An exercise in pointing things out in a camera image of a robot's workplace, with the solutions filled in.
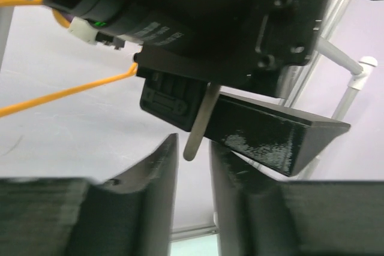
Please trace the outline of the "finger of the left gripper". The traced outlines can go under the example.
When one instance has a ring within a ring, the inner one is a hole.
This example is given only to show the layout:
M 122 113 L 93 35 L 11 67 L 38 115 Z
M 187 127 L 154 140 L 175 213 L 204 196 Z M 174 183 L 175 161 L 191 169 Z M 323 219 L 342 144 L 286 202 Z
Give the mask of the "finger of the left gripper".
M 341 121 L 223 92 L 206 136 L 291 177 L 349 130 L 350 124 Z

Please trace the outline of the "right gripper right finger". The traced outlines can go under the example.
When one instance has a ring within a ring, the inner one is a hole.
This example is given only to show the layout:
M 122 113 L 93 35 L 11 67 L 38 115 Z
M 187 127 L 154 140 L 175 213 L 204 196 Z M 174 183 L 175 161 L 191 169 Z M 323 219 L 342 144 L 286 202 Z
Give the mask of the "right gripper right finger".
M 275 180 L 210 150 L 221 255 L 383 254 L 383 182 Z

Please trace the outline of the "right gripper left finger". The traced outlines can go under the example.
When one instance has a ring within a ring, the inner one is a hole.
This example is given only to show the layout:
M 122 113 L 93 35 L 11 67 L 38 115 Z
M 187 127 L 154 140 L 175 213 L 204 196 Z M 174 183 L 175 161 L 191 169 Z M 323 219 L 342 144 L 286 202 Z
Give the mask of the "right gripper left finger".
M 168 255 L 178 135 L 123 173 L 1 180 L 2 255 Z

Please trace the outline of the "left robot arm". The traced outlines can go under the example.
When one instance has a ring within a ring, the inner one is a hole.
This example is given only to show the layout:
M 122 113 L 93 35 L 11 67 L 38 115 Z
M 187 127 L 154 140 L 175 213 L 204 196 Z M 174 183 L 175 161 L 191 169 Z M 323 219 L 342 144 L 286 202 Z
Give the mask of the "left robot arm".
M 290 69 L 323 44 L 329 0 L 43 0 L 98 34 L 141 45 L 141 108 L 190 136 L 192 160 L 208 138 L 293 176 L 349 125 L 220 93 L 227 86 L 286 95 Z

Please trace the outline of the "yellow plastic hanger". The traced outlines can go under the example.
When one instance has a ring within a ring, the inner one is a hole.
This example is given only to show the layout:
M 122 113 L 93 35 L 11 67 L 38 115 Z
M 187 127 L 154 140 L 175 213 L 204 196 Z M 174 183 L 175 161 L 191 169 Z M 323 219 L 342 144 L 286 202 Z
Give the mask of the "yellow plastic hanger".
M 43 0 L 1 0 L 1 7 L 18 7 L 18 6 L 37 6 L 42 5 Z M 53 84 L 54 80 L 62 80 L 65 76 L 74 76 L 74 65 L 65 63 L 63 60 L 59 60 L 57 56 L 53 54 L 57 52 L 52 46 L 48 47 L 45 51 L 39 50 L 41 56 L 36 53 L 33 55 L 33 63 L 37 65 L 39 69 L 43 67 L 51 66 L 48 72 L 44 71 L 43 75 L 48 79 L 43 81 L 42 79 L 36 79 L 37 83 L 48 84 L 50 87 L 55 88 L 57 85 Z M 43 104 L 51 103 L 60 99 L 68 99 L 70 97 L 76 98 L 78 101 L 85 100 L 86 105 L 91 104 L 91 100 L 99 100 L 99 97 L 92 95 L 89 90 L 100 86 L 105 86 L 129 77 L 135 76 L 137 73 L 137 64 L 134 62 L 128 71 L 117 74 L 108 78 L 99 79 L 90 83 L 85 83 L 79 86 L 67 88 L 58 92 L 43 95 L 38 98 L 26 100 L 21 103 L 12 104 L 10 106 L 1 108 L 1 117 L 13 115 L 34 107 L 42 106 Z

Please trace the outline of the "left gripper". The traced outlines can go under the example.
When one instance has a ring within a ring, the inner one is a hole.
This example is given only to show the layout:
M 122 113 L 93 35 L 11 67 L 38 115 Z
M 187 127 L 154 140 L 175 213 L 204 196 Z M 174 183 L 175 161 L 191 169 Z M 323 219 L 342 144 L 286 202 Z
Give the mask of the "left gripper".
M 142 110 L 190 131 L 208 83 L 285 96 L 291 66 L 306 65 L 328 0 L 246 0 L 239 26 L 225 27 L 189 55 L 144 45 L 135 58 L 145 79 Z

